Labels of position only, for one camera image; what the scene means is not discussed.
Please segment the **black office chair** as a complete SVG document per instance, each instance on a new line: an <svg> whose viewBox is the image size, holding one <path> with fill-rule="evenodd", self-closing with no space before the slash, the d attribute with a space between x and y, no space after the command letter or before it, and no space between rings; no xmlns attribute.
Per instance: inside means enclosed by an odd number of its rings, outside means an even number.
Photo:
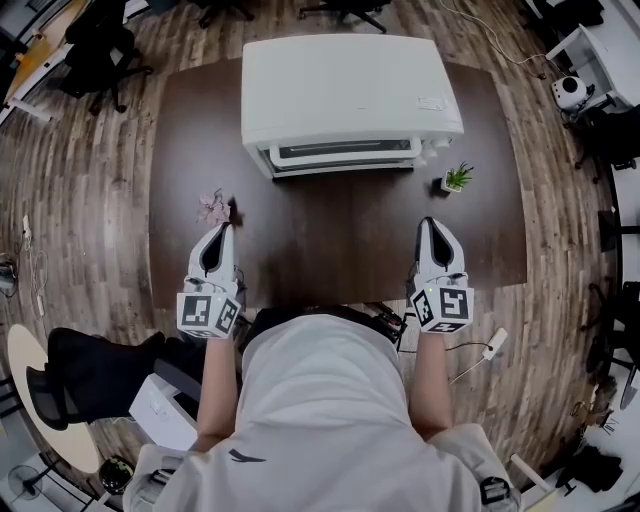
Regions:
<svg viewBox="0 0 640 512"><path fill-rule="evenodd" d="M111 94L118 113L126 111L119 100L121 81L138 74L150 75L149 65L133 67L142 58L134 34L124 27L127 0L92 0L86 10L66 29L65 41L71 45L64 58L68 73L59 89L80 99L95 96L89 113L100 113L106 93Z"/></svg>
<svg viewBox="0 0 640 512"><path fill-rule="evenodd" d="M385 26L374 20L369 13L380 13L392 0L320 0L320 3L305 6L298 10L298 18L305 19L309 13L333 12L343 21L347 15L354 15L360 20L375 27L380 33L386 34Z"/></svg>
<svg viewBox="0 0 640 512"><path fill-rule="evenodd" d="M221 12L240 13L247 21L253 21L255 15L245 6L245 0L189 0L203 10L198 24L202 29L207 29L215 16Z"/></svg>
<svg viewBox="0 0 640 512"><path fill-rule="evenodd" d="M157 332L142 344L112 343L69 328L48 337L42 370L26 368L37 417L62 431L71 424L126 417L145 379L156 373L178 389L177 402L195 417L205 347Z"/></svg>
<svg viewBox="0 0 640 512"><path fill-rule="evenodd" d="M620 291L613 293L612 279L607 277L607 294L599 285L590 283L588 289L595 292L600 309L593 320L580 327L587 332L598 326L586 360L586 372L603 380L612 364L629 371L620 401L620 409L626 409L639 389L633 385L640 370L640 282L626 281Z"/></svg>
<svg viewBox="0 0 640 512"><path fill-rule="evenodd" d="M608 113L592 109L585 120L564 123L578 137L583 152L574 163L582 167L587 158L601 159L615 170L636 169L640 159L640 105L624 112Z"/></svg>
<svg viewBox="0 0 640 512"><path fill-rule="evenodd" d="M603 5L599 0L531 0L533 5L554 29L570 33L579 25L602 25Z"/></svg>

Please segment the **beige round table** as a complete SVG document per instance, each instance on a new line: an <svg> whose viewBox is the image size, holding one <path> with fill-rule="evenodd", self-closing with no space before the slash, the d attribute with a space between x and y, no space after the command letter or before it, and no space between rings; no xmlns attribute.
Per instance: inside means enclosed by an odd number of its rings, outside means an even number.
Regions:
<svg viewBox="0 0 640 512"><path fill-rule="evenodd" d="M36 413L27 386L26 371L28 368L44 369L48 361L44 348L26 327L14 324L8 332L7 350L15 388L39 434L72 467L87 474L96 473L101 457L89 425L71 424L58 431L47 426Z"/></svg>

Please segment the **black floor fan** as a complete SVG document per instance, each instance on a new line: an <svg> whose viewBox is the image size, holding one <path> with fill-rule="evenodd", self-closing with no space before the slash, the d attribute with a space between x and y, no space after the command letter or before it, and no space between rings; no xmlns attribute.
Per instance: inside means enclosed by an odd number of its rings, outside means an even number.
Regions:
<svg viewBox="0 0 640 512"><path fill-rule="evenodd" d="M32 501L43 493L45 473L28 465L15 466L8 474L8 485L15 500Z"/></svg>

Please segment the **person's right forearm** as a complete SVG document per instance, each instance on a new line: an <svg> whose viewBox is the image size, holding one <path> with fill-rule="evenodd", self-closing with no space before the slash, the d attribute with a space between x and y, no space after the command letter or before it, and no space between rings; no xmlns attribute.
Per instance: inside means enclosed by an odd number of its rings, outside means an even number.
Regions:
<svg viewBox="0 0 640 512"><path fill-rule="evenodd" d="M453 426L444 337L421 332L415 354L408 411L411 423L425 440Z"/></svg>

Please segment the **white toaster oven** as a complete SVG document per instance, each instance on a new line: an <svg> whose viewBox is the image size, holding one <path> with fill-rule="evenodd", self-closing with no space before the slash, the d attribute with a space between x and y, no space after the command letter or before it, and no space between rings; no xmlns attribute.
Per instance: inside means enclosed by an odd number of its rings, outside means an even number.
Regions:
<svg viewBox="0 0 640 512"><path fill-rule="evenodd" d="M413 169L432 142L464 133L434 41L358 33L250 42L241 63L242 144L269 179L369 169ZM422 141L412 163L281 171L271 145L409 139Z"/></svg>

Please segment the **wooden desk with white legs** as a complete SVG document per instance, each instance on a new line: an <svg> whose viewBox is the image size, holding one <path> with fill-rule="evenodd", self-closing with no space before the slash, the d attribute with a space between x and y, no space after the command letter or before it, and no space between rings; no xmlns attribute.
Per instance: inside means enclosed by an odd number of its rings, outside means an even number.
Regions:
<svg viewBox="0 0 640 512"><path fill-rule="evenodd" d="M32 42L26 53L18 58L15 77L5 98L0 101L0 126L16 109L44 122L51 120L52 114L48 110L26 102L25 97L64 60L71 48L66 43L65 32L88 4L89 0L70 0L41 28L33 32Z"/></svg>

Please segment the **person's left forearm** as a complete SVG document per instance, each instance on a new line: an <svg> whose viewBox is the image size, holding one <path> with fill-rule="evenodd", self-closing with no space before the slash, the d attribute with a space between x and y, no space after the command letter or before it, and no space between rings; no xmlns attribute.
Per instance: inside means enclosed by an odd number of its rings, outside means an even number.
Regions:
<svg viewBox="0 0 640 512"><path fill-rule="evenodd" d="M231 341L207 341L193 451L206 453L234 432L238 404L235 355Z"/></svg>

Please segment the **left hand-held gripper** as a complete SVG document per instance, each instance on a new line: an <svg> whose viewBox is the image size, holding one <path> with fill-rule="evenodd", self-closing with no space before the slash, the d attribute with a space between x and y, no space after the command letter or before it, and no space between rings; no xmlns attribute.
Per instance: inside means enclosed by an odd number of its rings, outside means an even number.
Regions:
<svg viewBox="0 0 640 512"><path fill-rule="evenodd" d="M241 274L234 270L234 228L220 224L193 247L189 275L177 294L177 329L193 338L229 339L243 305ZM205 278L209 273L216 279Z"/></svg>

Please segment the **pink potted flower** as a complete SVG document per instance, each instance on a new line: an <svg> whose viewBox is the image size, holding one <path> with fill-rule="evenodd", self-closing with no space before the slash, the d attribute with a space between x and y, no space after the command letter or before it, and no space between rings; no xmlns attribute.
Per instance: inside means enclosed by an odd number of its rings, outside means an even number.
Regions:
<svg viewBox="0 0 640 512"><path fill-rule="evenodd" d="M231 206L224 200L221 188L216 189L211 194L202 194L199 197L198 220L205 222L211 227L216 227L225 222L229 222L231 217Z"/></svg>

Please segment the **green plant in white pot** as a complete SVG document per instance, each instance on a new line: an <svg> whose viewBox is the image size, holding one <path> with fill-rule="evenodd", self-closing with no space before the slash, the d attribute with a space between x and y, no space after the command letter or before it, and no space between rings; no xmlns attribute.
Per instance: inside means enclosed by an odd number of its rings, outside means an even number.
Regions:
<svg viewBox="0 0 640 512"><path fill-rule="evenodd" d="M461 192L473 179L474 167L462 162L457 168L449 169L441 180L441 189L447 193Z"/></svg>

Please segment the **person's white shirt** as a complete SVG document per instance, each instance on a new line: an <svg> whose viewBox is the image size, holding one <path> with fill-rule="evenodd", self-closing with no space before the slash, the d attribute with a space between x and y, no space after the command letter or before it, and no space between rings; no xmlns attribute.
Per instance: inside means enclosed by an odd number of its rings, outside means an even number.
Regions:
<svg viewBox="0 0 640 512"><path fill-rule="evenodd" d="M208 452L145 445L124 512L522 512L483 428L425 441L391 341L332 315L300 316L236 351L234 432ZM148 476L175 473L166 486ZM511 500L482 505L496 476Z"/></svg>

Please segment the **white round appliance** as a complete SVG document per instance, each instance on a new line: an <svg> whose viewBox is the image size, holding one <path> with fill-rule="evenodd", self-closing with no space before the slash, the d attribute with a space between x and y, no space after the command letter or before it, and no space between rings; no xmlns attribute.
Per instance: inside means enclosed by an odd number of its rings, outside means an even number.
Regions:
<svg viewBox="0 0 640 512"><path fill-rule="evenodd" d="M579 77L566 76L551 84L556 106L564 111L575 111L589 98L589 88Z"/></svg>

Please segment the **white cardboard box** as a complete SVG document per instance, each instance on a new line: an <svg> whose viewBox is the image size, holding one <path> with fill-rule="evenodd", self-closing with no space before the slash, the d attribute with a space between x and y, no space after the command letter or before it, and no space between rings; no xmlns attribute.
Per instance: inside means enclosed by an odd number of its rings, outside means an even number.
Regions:
<svg viewBox="0 0 640 512"><path fill-rule="evenodd" d="M129 413L157 445L186 451L196 441L198 403L157 374L146 377Z"/></svg>

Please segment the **white oven door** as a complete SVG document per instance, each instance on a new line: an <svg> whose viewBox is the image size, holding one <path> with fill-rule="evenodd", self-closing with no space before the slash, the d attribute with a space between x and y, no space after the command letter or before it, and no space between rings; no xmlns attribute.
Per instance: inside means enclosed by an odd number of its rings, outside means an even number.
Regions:
<svg viewBox="0 0 640 512"><path fill-rule="evenodd" d="M409 139L361 140L303 144L271 145L271 164L281 171L350 167L356 165L412 163L422 151L418 137Z"/></svg>

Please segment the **black bag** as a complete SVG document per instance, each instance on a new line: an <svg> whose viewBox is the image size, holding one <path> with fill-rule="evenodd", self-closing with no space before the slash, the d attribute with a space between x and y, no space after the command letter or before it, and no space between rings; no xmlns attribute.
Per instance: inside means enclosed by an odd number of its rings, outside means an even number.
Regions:
<svg viewBox="0 0 640 512"><path fill-rule="evenodd" d="M623 474L622 459L603 454L597 447L585 446L574 454L561 459L561 471L555 487L574 490L571 480L586 485L592 492L609 491Z"/></svg>

